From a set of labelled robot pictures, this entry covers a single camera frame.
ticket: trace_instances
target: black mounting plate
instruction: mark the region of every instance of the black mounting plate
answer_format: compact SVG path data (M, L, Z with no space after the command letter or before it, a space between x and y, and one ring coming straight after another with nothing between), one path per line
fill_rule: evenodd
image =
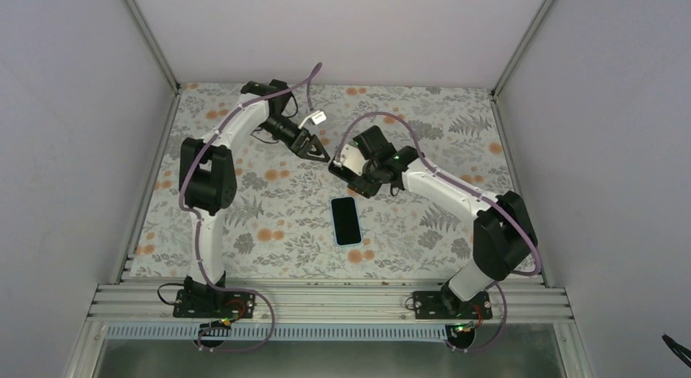
M254 312L255 297L248 292L227 292L224 295L225 302L222 303L216 310L209 308L207 301L200 301L191 293L184 289L178 291L175 308L173 309L173 317L176 319L224 319L231 318L234 314L238 314L237 304L232 303L234 300L239 300L244 303L247 308L241 319L251 319Z
M492 306L489 302L487 292L478 292L458 314L453 315L443 304L441 291L414 291L412 294L415 319L478 319L478 312L473 305L480 308L482 319L491 319Z

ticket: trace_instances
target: wire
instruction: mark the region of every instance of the wire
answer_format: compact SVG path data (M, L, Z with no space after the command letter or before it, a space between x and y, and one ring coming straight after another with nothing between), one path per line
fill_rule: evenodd
M501 337L502 333L504 333L504 329L506 328L506 317L507 317L507 312L506 312L506 296L504 295L504 290L501 289L498 283L492 284L490 287L497 287L497 290L499 290L499 294L501 295L501 303L504 305L504 315L501 318L501 323L499 325L499 330L497 330L497 333L492 337L487 343L484 345L477 347L477 348L472 348L472 349L462 349L461 351L464 354L475 354L477 352L482 352L485 349L488 349L490 346L492 346L496 341ZM447 347L451 348L452 352L455 352L457 350L456 346L453 345L452 343L449 342L449 340L445 340L444 344L447 345Z
M206 270L204 269L204 264L201 260L201 251L200 251L200 234L201 234L201 213L197 211L194 208L187 207L185 205L185 192L187 191L187 187L190 184L190 180L192 178L192 175L194 174L194 171L196 170L196 167L199 165L202 157L204 154L209 150L213 142L218 139L218 136L220 133L223 132L223 130L226 128L226 125L232 120L232 118L238 114L240 110L243 108L246 108L254 103L259 103L261 101L267 100L267 99L272 99L274 97L278 97L279 95L285 95L301 86L307 85L307 104L310 107L310 110L312 109L312 98L310 96L310 84L312 82L312 79L317 75L319 70L322 68L321 62L317 63L314 68L312 68L312 72L310 75L301 81L300 83L297 83L294 86L289 87L288 89L284 89L281 91L277 91L273 94L267 94L263 95L262 97L257 97L255 99L250 99L249 101L242 103L238 108L233 110L226 118L221 122L221 124L218 126L217 133L212 135L211 138L205 145L201 148L201 150L197 153L195 159L192 161L190 164L190 168L187 171L187 174L185 175L185 178L183 180L183 184L180 186L180 193L178 196L178 205L180 209L186 213L192 213L195 215L196 218L196 224L195 224L195 234L194 234L194 251L195 251L195 259L197 262L197 265L199 266L200 273L202 277L204 278L204 281L209 285L214 290L220 291L220 292L247 292L250 294L253 294L254 296L262 299L264 303L266 303L266 307L269 309L269 312L271 313L271 328L269 329L269 333L266 335L264 340L259 341L255 345L251 345L247 348L243 349L219 349L218 352L230 352L230 353L239 353L239 352L247 352L247 351L252 351L255 349L258 349L259 347L265 345L269 339L274 335L274 330L276 328L276 314L274 312L274 307L271 305L268 299L264 297L263 294L261 294L257 290L252 290L249 288L224 288L217 286L210 278L209 275L206 274ZM201 337L205 334L205 331L200 332L200 335L197 339L197 345L199 346L200 349L205 349L205 350L212 350L212 348L206 347L201 344Z
M175 302L168 302L167 300L163 299L163 296L161 295L161 289L166 286L179 286L184 288L185 285L182 283L163 283L162 285L158 286L158 289L156 290L156 294L158 294L158 299L160 299L161 302L165 303L168 306L175 306Z
M233 299L231 301L226 302L226 306L230 305L231 303L235 305L235 307L239 307L238 319L241 319L244 316L244 312L247 310L247 305L239 299Z
M475 309L475 313L478 313L478 325L475 327L477 329L482 326L482 322L485 320L482 318L482 310L480 309L480 306L473 305L473 309Z
M408 310L415 311L415 306L408 307L408 301L410 301L411 299L412 299L412 296L408 297L408 299L406 299L406 301L403 303L403 307L405 307Z
M297 116L297 113L300 111L300 107L297 106L297 100L295 99L295 95L294 95L294 94L291 94L291 95L290 95L290 98L293 99L293 103L295 104L295 113L292 114L292 115L290 115L290 116L281 115L281 116L283 116L283 117L287 117L288 119Z
M412 142L415 144L415 149L417 151L417 156L420 158L420 161L422 161L422 164L429 170L436 170L437 176L450 183L451 185L460 188L463 191L468 192L471 196L474 196L477 200L484 201L485 203L489 204L493 209L495 209L508 223L513 226L513 228L516 230L516 232L523 238L523 240L526 242L528 245L528 248L530 249L530 253L533 256L533 259L535 260L535 268L532 271L522 271L522 270L512 270L511 273L517 274L517 275L523 275L523 276L533 276L539 274L540 270L542 269L542 260L540 260L540 256L538 253L537 247L535 247L535 244L533 244L533 241L530 239L526 231L523 230L521 225L516 222L515 219L511 215L509 215L505 209L503 209L500 205L498 205L496 202L492 201L490 198L485 197L481 191L475 191L474 189L468 188L465 185L461 184L460 182L457 182L454 178L451 178L446 175L446 173L443 173L442 171L438 170L438 168L433 165L430 161L428 161L425 158L425 154L422 152L420 149L420 141L418 140L417 133L415 130L408 124L404 119L401 117L398 117L394 115L393 113L388 113L388 112L367 112L363 114L362 116L358 117L355 119L350 125L348 126L348 129L345 130L345 133L343 134L343 138L341 138L341 143L338 144L338 148L336 150L336 155L333 157L335 160L339 159L341 156L341 149L343 146L346 144L346 139L348 138L348 134L350 134L350 131L355 127L356 124L358 124L360 121L362 121L365 118L372 117L372 116L387 116L391 117L392 119L397 120L401 124L403 124L404 127L408 130L408 132L411 135Z
M266 144L277 144L277 143L279 142L278 139L274 139L273 142L269 142L268 140L264 140L264 139L262 139L262 138L259 138L257 135L254 134L254 133L259 132L259 131L261 131L261 130L262 130L261 128L258 129L258 130L254 130L254 131L252 131L252 133L251 133L249 136L255 138L255 139L258 140L259 142L266 143Z

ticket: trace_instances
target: gray wall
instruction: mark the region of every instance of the gray wall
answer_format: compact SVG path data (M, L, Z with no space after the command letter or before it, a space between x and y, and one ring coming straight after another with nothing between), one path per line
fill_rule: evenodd
M558 0L500 111L598 376L687 376L691 0Z
M491 88L542 0L137 0L181 81Z
M61 376L171 91L120 0L0 0L0 366Z

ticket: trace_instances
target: floral tablecloth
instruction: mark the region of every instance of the floral tablecloth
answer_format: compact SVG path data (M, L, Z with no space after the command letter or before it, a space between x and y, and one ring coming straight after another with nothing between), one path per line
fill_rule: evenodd
M241 86L183 87L131 276L187 273L192 228L177 205L180 144L213 128L234 107ZM296 98L297 121L305 116L304 88ZM313 86L312 98L328 120L310 129L330 156L357 116L391 112L417 130L425 154L445 170L494 192L512 187L486 90ZM397 148L411 143L407 131L388 117L363 121L354 134L373 124ZM271 139L265 132L257 135ZM471 257L473 225L426 198L407 191L391 196L382 188L365 199L347 190L326 164L298 159L282 143L250 138L233 158L239 187L223 236L229 277L443 279ZM330 200L347 195L357 201L363 242L343 248L335 244ZM528 258L521 268L531 265Z

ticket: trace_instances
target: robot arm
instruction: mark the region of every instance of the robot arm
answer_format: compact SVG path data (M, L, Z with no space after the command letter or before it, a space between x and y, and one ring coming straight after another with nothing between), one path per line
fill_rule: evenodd
M288 85L283 81L273 80L269 85L251 81L240 91L238 105L284 89L288 89ZM295 155L306 160L329 161L329 156L317 136L282 115L291 97L293 95L287 93L254 103L242 109L227 125L221 126L221 123L201 138L187 138L181 146L180 188L201 148L215 134L220 133L213 146L205 153L200 165L194 170L185 191L185 204L196 209L201 215L201 230L198 236L201 260L206 274L215 284L225 280L221 257L222 232L227 208L235 198L237 190L232 153L247 141L257 127L261 127L283 142ZM326 120L321 111L314 112L308 117L313 122ZM194 225L196 215L191 216ZM196 263L194 248L191 249L188 278L205 288L205 279Z
M526 207L515 192L497 195L448 177L450 174L440 178L436 165L428 160L423 162L412 147L396 151L377 126L356 136L354 144L345 145L328 167L332 174L348 182L351 190L369 198L388 183L392 192L398 188L416 193L461 219L473 221L473 259L442 286L442 300L449 314L456 315L480 291L505 279L530 254L526 243L495 209L455 184L497 203L537 244Z

